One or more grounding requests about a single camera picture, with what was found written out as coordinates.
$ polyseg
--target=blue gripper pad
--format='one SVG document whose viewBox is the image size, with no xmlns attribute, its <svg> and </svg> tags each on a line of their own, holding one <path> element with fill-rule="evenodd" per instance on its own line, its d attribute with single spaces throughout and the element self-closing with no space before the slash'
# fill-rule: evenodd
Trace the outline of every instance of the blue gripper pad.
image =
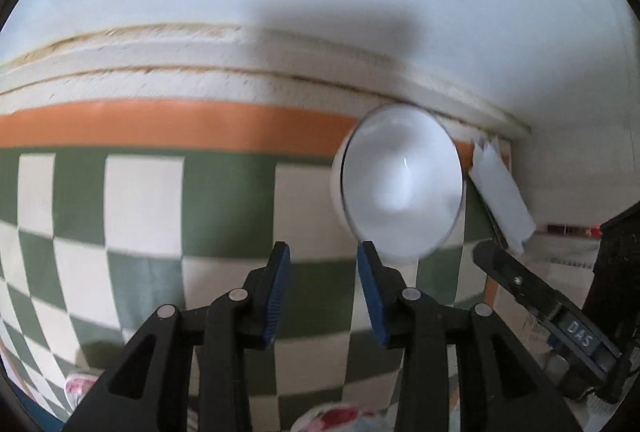
<svg viewBox="0 0 640 432">
<path fill-rule="evenodd" d="M 364 300 L 367 303 L 367 310 L 369 311 L 371 327 L 373 327 L 373 332 L 380 342 L 380 345 L 386 347 L 389 343 L 389 332 L 385 326 L 385 308 L 375 278 L 373 277 L 373 272 L 371 271 L 367 252 L 364 250 L 362 243 L 358 245 L 358 274 L 360 275 L 360 282 L 362 284 L 362 290 L 364 291 Z"/>
<path fill-rule="evenodd" d="M 291 254 L 289 246 L 285 244 L 282 247 L 282 254 L 278 262 L 273 285 L 267 298 L 267 304 L 264 308 L 264 332 L 262 340 L 265 347 L 269 347 L 275 340 L 280 322 L 280 314 L 282 313 L 282 299 L 289 285 L 289 269 L 291 265 Z"/>
</svg>

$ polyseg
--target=checkered tablecloth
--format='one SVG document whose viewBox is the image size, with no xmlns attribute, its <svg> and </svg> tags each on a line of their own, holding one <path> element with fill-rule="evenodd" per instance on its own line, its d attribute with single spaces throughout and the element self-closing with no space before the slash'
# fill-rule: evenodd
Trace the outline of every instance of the checkered tablecloth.
<svg viewBox="0 0 640 432">
<path fill-rule="evenodd" d="M 330 160 L 159 149 L 0 149 L 0 339 L 8 368 L 65 420 L 65 376 L 105 368 L 161 304 L 209 304 L 292 252 L 273 348 L 247 354 L 256 432 L 288 430 L 316 404 L 389 405 L 401 351 L 370 329 L 356 242 L 338 224 Z M 441 303 L 471 306 L 493 236 L 474 187 L 447 243 L 399 268 Z"/>
</svg>

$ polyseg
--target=crumpled white paper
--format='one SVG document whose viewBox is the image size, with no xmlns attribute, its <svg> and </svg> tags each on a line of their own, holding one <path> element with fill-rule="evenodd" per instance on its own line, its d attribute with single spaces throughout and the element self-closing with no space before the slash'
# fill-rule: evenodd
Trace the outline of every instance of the crumpled white paper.
<svg viewBox="0 0 640 432">
<path fill-rule="evenodd" d="M 469 177 L 491 210 L 511 252 L 521 255 L 523 244 L 533 235 L 536 223 L 500 157 L 497 138 L 491 143 L 476 143 Z"/>
</svg>

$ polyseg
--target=green and white checkered pattern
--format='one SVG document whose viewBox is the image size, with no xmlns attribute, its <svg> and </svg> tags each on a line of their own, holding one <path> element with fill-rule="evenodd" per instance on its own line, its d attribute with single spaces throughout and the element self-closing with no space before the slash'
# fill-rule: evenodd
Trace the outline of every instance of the green and white checkered pattern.
<svg viewBox="0 0 640 432">
<path fill-rule="evenodd" d="M 71 369 L 107 367 L 156 307 L 209 304 L 285 240 L 278 337 L 246 358 L 254 430 L 288 430 L 328 401 L 387 407 L 402 354 L 374 339 L 329 176 L 326 158 L 0 150 L 0 338 L 15 373 L 66 419 Z M 470 252 L 493 230 L 470 184 L 463 206 L 441 250 L 399 269 L 441 303 L 469 307 L 485 282 Z"/>
</svg>

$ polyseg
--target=white bowl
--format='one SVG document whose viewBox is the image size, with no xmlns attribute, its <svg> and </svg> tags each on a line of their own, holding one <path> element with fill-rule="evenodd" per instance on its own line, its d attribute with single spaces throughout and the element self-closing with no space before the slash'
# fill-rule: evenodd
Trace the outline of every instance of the white bowl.
<svg viewBox="0 0 640 432">
<path fill-rule="evenodd" d="M 462 167 L 444 127 L 407 104 L 367 114 L 342 142 L 332 199 L 358 240 L 381 256 L 412 261 L 442 245 L 462 203 Z"/>
</svg>

